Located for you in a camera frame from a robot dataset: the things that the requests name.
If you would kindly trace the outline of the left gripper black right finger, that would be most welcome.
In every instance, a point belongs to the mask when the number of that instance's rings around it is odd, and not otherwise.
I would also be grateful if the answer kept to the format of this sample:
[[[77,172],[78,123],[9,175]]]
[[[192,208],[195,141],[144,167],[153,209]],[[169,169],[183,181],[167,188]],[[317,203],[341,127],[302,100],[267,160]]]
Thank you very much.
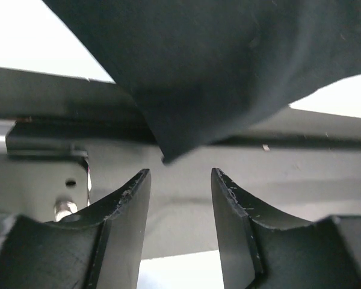
[[[301,219],[218,168],[211,191],[225,288],[361,288],[361,216]]]

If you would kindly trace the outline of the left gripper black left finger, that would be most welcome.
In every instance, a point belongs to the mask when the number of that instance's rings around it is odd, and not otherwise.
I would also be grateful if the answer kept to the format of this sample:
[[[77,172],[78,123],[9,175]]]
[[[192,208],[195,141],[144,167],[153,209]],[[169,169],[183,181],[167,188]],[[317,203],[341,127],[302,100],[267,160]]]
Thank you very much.
[[[59,222],[0,214],[0,288],[135,288],[149,169]]]

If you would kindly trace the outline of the black t shirt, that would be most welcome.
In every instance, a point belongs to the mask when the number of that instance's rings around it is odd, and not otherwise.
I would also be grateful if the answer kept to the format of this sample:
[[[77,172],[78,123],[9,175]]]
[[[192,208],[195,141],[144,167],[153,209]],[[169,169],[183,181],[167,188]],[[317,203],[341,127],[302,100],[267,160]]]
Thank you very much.
[[[361,1],[47,1],[170,163],[361,75]]]

